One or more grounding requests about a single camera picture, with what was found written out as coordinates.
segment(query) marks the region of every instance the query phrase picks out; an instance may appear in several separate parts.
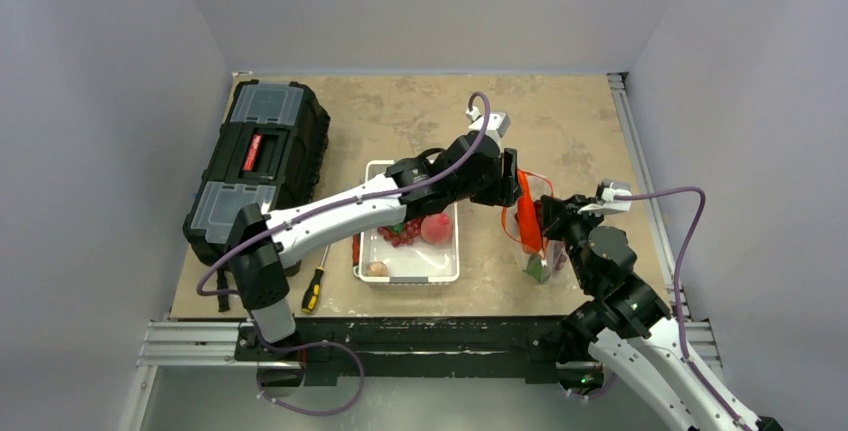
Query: beige table surface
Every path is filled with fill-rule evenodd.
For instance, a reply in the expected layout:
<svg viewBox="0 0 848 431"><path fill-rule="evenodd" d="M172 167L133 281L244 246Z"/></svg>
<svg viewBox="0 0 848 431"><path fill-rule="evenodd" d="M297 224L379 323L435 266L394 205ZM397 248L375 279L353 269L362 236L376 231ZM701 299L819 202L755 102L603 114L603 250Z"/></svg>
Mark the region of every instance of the beige table surface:
<svg viewBox="0 0 848 431"><path fill-rule="evenodd" d="M509 113L512 126L504 146L518 149L519 167L550 178L557 196L591 195L604 178L634 183L634 192L638 191L604 76L281 76L262 80L307 84L331 116L316 199L359 183L368 161L408 157L449 145L466 132L463 110L470 93L477 90L489 96L495 111ZM500 208L462 202L459 215L460 277L455 283L369 286L351 272L348 238L330 249L321 302L313 315L563 315L586 301L570 266L544 285L518 270L501 229ZM636 271L665 297L643 206L635 203L629 213L607 218L606 223L627 232L639 256ZM315 250L304 258L301 272L289 279L289 303L297 315L302 315L300 299L321 252ZM219 313L215 298L195 293L205 269L189 249L171 317L246 316L238 298L231 298L231 311ZM214 284L213 276L207 288Z"/></svg>

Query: toolbox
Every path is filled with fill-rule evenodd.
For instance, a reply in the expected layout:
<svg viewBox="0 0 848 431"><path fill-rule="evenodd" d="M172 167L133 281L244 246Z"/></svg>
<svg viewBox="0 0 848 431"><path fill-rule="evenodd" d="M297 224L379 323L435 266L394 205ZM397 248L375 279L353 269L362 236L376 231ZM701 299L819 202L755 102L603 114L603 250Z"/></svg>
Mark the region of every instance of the toolbox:
<svg viewBox="0 0 848 431"><path fill-rule="evenodd" d="M226 251L236 213L256 203L263 213L312 199L327 149L330 116L309 87L239 83L203 171L183 234L201 263ZM297 273L299 263L286 270Z"/></svg>

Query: white tray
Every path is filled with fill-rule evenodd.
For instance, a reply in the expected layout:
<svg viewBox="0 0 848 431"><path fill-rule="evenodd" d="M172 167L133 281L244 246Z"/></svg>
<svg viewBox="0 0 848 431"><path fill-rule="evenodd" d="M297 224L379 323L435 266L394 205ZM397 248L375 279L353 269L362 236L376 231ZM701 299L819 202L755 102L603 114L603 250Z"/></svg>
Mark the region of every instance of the white tray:
<svg viewBox="0 0 848 431"><path fill-rule="evenodd" d="M365 180L384 173L394 164L391 160L371 161L365 167ZM450 242L438 246L425 243L420 238L414 244L393 247L376 229L360 236L359 269L368 263L382 261L389 268L388 277L356 277L369 284L449 284L459 278L459 221L456 203L445 209L453 221Z"/></svg>

